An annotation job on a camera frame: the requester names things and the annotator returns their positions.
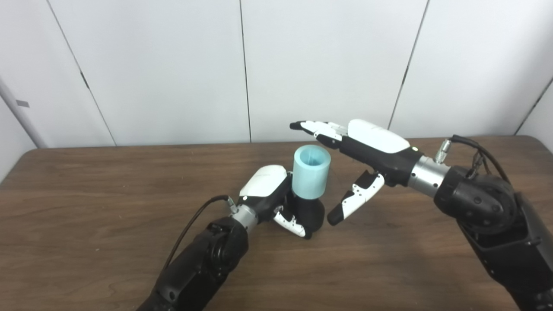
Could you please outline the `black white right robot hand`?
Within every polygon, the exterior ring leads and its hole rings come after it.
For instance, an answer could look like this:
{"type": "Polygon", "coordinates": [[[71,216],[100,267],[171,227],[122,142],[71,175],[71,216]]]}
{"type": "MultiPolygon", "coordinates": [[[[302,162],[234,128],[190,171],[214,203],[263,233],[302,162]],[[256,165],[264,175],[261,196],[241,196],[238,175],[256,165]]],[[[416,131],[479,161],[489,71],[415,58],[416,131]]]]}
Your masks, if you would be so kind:
{"type": "Polygon", "coordinates": [[[332,226],[365,205],[384,185],[407,186],[413,168],[423,155],[401,136],[361,119],[351,120],[347,126],[324,121],[296,121],[289,127],[304,131],[320,144],[337,149],[373,169],[373,173],[364,171],[328,213],[327,221],[332,226]]]}

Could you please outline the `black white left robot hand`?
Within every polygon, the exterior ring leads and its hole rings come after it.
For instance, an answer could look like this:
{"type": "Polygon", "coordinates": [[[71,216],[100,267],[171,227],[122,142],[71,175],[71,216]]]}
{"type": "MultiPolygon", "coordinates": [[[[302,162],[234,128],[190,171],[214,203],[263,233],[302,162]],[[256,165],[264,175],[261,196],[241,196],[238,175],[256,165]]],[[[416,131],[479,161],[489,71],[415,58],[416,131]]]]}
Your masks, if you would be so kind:
{"type": "Polygon", "coordinates": [[[309,240],[312,230],[300,220],[300,208],[306,203],[292,190],[292,173],[282,165],[259,168],[239,192],[230,217],[251,234],[255,226],[274,222],[288,232],[309,240]]]}

